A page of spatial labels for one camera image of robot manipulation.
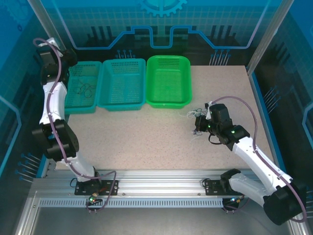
mesh basket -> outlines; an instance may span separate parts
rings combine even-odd
[[[84,61],[69,68],[65,114],[89,114],[96,108],[101,62]]]
[[[147,103],[180,109],[192,98],[190,62],[183,56],[152,56],[147,62]]]
[[[103,63],[97,106],[109,111],[139,110],[145,103],[146,62],[115,59]]]

beige work surface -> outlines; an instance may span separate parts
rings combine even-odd
[[[242,98],[258,120],[257,145],[271,159],[269,145],[244,66],[192,66],[192,102],[183,109],[154,109],[145,104],[139,111],[71,115],[69,125],[77,135],[80,152],[96,169],[223,169],[248,168],[225,145],[213,145],[208,133],[191,141],[195,119],[188,111],[204,109],[204,103],[221,96]],[[223,102],[234,124],[253,136],[253,118],[242,103]],[[57,169],[65,166],[58,164]]]

gear logo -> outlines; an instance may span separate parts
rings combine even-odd
[[[187,3],[187,0],[139,0],[141,10],[146,10],[148,14],[152,13],[154,17],[176,14],[176,10],[181,10],[184,3]]]
[[[0,7],[5,7],[17,23],[21,23],[29,17],[27,0],[0,0]]]

teal basket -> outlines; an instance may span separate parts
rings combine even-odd
[[[69,68],[65,114],[91,114],[95,112],[101,66],[99,61],[84,61]]]
[[[115,59],[103,62],[97,106],[108,111],[140,110],[146,100],[146,62]]]

black mounting plate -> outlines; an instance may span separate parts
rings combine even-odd
[[[242,193],[236,191],[225,192],[219,180],[205,179],[203,181],[206,196],[241,196]]]
[[[101,180],[101,185],[96,182],[91,182],[86,185],[86,182],[77,182],[75,187],[75,195],[91,196],[93,193],[98,192],[102,188],[105,190],[99,193],[99,196],[108,196],[112,186],[113,180]],[[111,196],[116,196],[118,192],[118,180],[114,183]]]

